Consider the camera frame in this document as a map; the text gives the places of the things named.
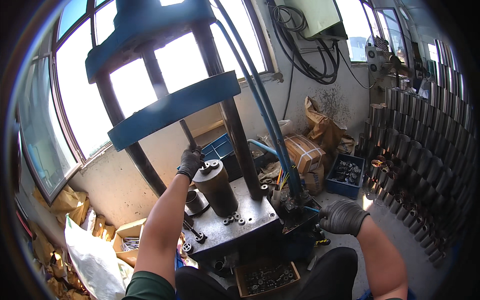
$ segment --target tray of metal parts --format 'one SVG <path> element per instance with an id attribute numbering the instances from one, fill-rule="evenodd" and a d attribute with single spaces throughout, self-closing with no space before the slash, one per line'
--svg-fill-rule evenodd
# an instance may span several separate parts
<path id="1" fill-rule="evenodd" d="M 365 159 L 339 153 L 326 179 L 327 192 L 356 199 L 362 185 Z"/>
<path id="2" fill-rule="evenodd" d="M 243 265 L 235 269 L 235 277 L 241 298 L 273 292 L 300 280 L 293 262 Z"/>

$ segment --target forearm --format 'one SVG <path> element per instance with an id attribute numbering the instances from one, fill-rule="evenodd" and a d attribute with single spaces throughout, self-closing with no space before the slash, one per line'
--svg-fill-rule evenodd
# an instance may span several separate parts
<path id="1" fill-rule="evenodd" d="M 177 174 L 148 215 L 140 239 L 135 272 L 149 271 L 175 287 L 174 258 L 190 179 Z"/>
<path id="2" fill-rule="evenodd" d="M 367 272 L 368 283 L 376 300 L 393 298 L 392 293 L 407 299 L 408 278 L 403 259 L 370 216 L 367 216 L 357 235 Z"/>

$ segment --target stacked metal tubes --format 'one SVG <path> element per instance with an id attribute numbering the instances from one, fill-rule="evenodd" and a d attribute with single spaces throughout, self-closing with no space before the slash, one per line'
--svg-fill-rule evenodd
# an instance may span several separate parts
<path id="1" fill-rule="evenodd" d="M 428 99 L 386 88 L 385 104 L 370 106 L 358 148 L 368 162 L 365 191 L 428 248 L 425 253 L 435 267 L 463 230 L 478 159 L 473 110 L 463 83 L 446 78 L 444 71 L 442 83 L 432 83 Z"/>

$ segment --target blue plastic crate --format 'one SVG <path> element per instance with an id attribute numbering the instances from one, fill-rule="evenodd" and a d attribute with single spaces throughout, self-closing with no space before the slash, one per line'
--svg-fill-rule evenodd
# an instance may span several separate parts
<path id="1" fill-rule="evenodd" d="M 358 185 L 354 185 L 346 182 L 339 182 L 332 179 L 332 173 L 334 172 L 338 164 L 340 164 L 340 160 L 343 160 L 343 161 L 348 160 L 352 163 L 355 163 L 359 168 L 361 167 L 361 173 L 359 175 L 360 178 L 359 178 Z M 365 166 L 365 159 L 361 157 L 339 153 L 335 158 L 335 162 L 333 163 L 333 166 L 330 172 L 328 172 L 328 176 L 326 179 L 327 192 L 339 194 L 351 199 L 357 199 L 360 187 L 362 186 L 362 183 L 363 183 L 362 175 L 363 175 L 364 166 Z"/>
<path id="2" fill-rule="evenodd" d="M 205 154 L 204 161 L 212 159 L 224 159 L 233 152 L 232 143 L 228 133 L 220 136 L 202 149 L 202 153 Z"/>

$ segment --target gloved hand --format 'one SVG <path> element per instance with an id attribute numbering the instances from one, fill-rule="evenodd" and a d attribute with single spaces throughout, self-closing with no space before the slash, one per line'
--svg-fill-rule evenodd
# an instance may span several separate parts
<path id="1" fill-rule="evenodd" d="M 177 174 L 187 175 L 191 183 L 198 169 L 202 167 L 204 158 L 205 154 L 202 153 L 200 146 L 197 146 L 195 149 L 188 146 L 181 155 L 180 169 Z"/>
<path id="2" fill-rule="evenodd" d="M 356 237 L 363 219 L 370 213 L 350 199 L 335 200 L 318 213 L 320 227 L 335 234 L 351 234 Z"/>

